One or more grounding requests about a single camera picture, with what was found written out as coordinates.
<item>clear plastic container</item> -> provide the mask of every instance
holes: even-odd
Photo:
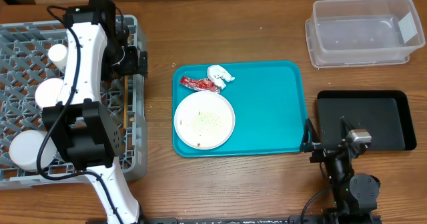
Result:
[[[317,68],[403,64],[426,43],[412,0],[316,1],[306,37]]]

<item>container rim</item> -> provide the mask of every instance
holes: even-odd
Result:
[[[421,47],[423,47],[426,44],[426,40],[424,37],[424,30],[422,29],[422,25],[421,25],[421,20],[420,17],[418,15],[418,12],[415,8],[414,2],[412,0],[408,0],[409,2],[409,6],[410,6],[410,11],[412,13],[412,16],[415,18],[416,20],[416,24],[420,27],[420,33],[419,35],[419,39],[420,39],[420,44],[419,45],[413,45],[413,46],[407,46],[407,47],[381,47],[381,48],[375,48],[375,49],[346,49],[346,50],[327,50],[323,47],[323,43],[322,43],[322,39],[319,37],[318,33],[319,33],[319,28],[318,28],[318,19],[317,19],[317,15],[316,15],[316,6],[319,3],[324,3],[324,2],[341,2],[341,1],[373,1],[373,0],[319,0],[319,1],[315,1],[313,4],[313,20],[314,20],[314,28],[316,29],[316,38],[319,41],[319,47],[322,50],[323,53],[347,53],[349,51],[353,52],[353,53],[366,53],[366,52],[375,52],[378,50],[389,50],[389,51],[398,51],[398,50],[417,50]]]

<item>brown wood surface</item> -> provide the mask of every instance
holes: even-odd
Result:
[[[145,84],[148,172],[130,183],[148,217],[284,217],[301,212],[324,186],[310,154],[186,159],[172,147],[172,75],[182,65],[293,61],[301,69],[308,115],[325,89],[399,89],[410,102],[418,140],[414,151],[370,152],[354,160],[358,173],[381,182],[378,210],[386,224],[427,220],[427,48],[405,65],[316,69],[304,22],[315,0],[119,3],[138,18],[148,38]],[[414,0],[423,24],[427,0]],[[52,19],[43,6],[6,6],[0,22]],[[308,213],[331,207],[317,200]],[[90,185],[60,184],[0,192],[0,223],[84,223],[105,217]]]

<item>black tray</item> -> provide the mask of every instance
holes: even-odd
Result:
[[[372,136],[370,150],[401,151],[416,147],[408,98],[401,91],[321,91],[318,120],[323,145],[341,142],[340,117]]]

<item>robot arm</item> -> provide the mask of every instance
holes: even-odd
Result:
[[[51,138],[61,157],[71,162],[95,188],[107,213],[109,224],[139,223],[140,206],[132,196],[119,164],[123,137],[106,107],[101,104],[101,80],[110,80],[113,72],[119,75],[143,73],[138,65],[135,47],[127,46],[128,29],[115,32],[115,5],[110,0],[89,0],[89,5],[68,7],[64,24],[77,35],[80,44],[80,68],[77,70],[77,46],[67,30],[68,59],[62,90],[54,107],[42,110],[43,123],[48,130],[54,127]],[[65,110],[63,103],[70,97],[75,76],[75,94]],[[84,127],[72,125],[84,120]]]

